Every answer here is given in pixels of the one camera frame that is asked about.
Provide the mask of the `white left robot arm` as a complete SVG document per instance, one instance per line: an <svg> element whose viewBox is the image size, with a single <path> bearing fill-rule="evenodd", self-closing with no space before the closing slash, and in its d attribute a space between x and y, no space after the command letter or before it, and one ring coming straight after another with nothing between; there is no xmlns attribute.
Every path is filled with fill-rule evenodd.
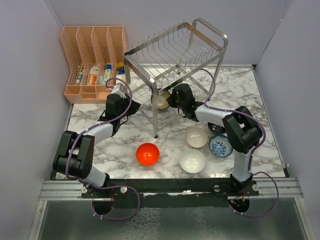
<svg viewBox="0 0 320 240"><path fill-rule="evenodd" d="M113 137L122 125L121 120L134 115L140 106L133 100L127 83L121 80L115 84L96 124L79 133L63 132L53 160L53 171L91 185L97 196L106 197L111 190L110 176L93 166L95 145Z"/></svg>

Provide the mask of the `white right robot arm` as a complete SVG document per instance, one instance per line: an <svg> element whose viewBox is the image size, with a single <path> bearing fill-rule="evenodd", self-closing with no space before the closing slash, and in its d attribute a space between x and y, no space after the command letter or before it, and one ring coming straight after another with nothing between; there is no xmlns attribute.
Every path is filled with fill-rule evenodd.
<svg viewBox="0 0 320 240"><path fill-rule="evenodd" d="M195 122L207 122L224 128L228 140L235 150L234 166L229 189L240 196L248 189L246 181L252 178L253 153L266 139L266 131L261 122L252 116L249 109L223 109L209 106L207 102L195 100L188 84L181 83L173 88L167 99L169 106L183 112L183 117Z"/></svg>

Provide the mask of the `dark patterned cream-inside bowl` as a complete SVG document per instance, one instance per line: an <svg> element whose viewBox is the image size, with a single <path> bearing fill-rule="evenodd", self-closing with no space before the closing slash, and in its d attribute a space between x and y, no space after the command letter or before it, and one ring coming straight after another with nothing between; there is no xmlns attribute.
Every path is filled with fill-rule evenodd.
<svg viewBox="0 0 320 240"><path fill-rule="evenodd" d="M162 94L157 96L157 109L158 110L166 110L169 108L168 98L171 96L169 91L165 91Z"/></svg>

